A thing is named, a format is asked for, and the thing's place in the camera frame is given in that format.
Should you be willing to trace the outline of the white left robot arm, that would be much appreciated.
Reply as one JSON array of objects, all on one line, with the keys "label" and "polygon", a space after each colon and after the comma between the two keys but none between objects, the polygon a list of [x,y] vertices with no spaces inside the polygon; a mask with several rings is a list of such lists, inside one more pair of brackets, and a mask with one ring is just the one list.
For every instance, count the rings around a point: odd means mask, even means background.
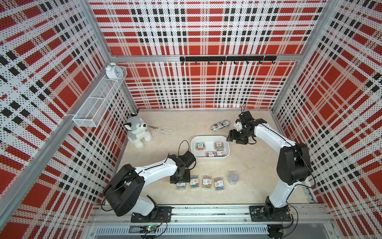
[{"label": "white left robot arm", "polygon": [[105,186],[102,194],[118,217],[132,213],[133,223],[164,221],[165,215],[152,197],[141,197],[143,188],[167,177],[171,184],[189,183],[190,166],[195,163],[195,156],[187,151],[180,156],[169,154],[166,159],[147,166],[126,164]]}]

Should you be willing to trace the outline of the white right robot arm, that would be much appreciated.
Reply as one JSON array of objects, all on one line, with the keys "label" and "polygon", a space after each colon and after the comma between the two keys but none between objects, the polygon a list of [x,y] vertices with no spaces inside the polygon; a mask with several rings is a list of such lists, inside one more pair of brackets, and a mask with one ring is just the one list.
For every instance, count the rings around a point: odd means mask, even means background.
[{"label": "white right robot arm", "polygon": [[250,207],[251,220],[291,221],[288,200],[295,188],[303,186],[303,182],[312,174],[308,147],[304,143],[296,143],[282,136],[264,119],[254,119],[249,111],[239,114],[235,129],[229,131],[226,140],[247,145],[250,144],[249,138],[256,137],[278,154],[276,171],[279,179],[272,194],[266,198],[264,206]]}]

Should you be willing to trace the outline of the white plastic storage box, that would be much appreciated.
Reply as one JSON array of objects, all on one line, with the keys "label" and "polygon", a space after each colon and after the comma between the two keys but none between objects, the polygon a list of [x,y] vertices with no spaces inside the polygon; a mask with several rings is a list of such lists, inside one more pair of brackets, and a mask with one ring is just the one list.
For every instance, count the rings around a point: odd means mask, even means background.
[{"label": "white plastic storage box", "polygon": [[[224,146],[225,146],[225,153],[226,153],[226,157],[206,157],[206,153],[209,152],[209,151],[217,151],[215,148],[214,148],[214,143],[216,141],[222,141],[224,142]],[[206,149],[205,150],[202,150],[202,151],[198,151],[196,150],[195,148],[195,144],[197,142],[204,142],[205,145],[206,145]],[[191,142],[191,152],[192,154],[196,157],[197,160],[213,160],[213,159],[225,159],[227,158],[228,156],[230,156],[230,146],[229,146],[229,143],[226,141],[226,137],[222,136],[222,135],[202,135],[202,136],[195,136],[193,139],[192,139],[192,142]]]}]

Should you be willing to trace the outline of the round clear paper clip box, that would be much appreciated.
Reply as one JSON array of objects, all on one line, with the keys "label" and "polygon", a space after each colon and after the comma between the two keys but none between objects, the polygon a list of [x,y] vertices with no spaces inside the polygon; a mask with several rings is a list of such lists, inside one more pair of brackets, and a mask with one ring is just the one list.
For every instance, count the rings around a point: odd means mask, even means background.
[{"label": "round clear paper clip box", "polygon": [[239,174],[235,171],[232,171],[228,175],[228,183],[231,185],[236,185],[240,180]]}]

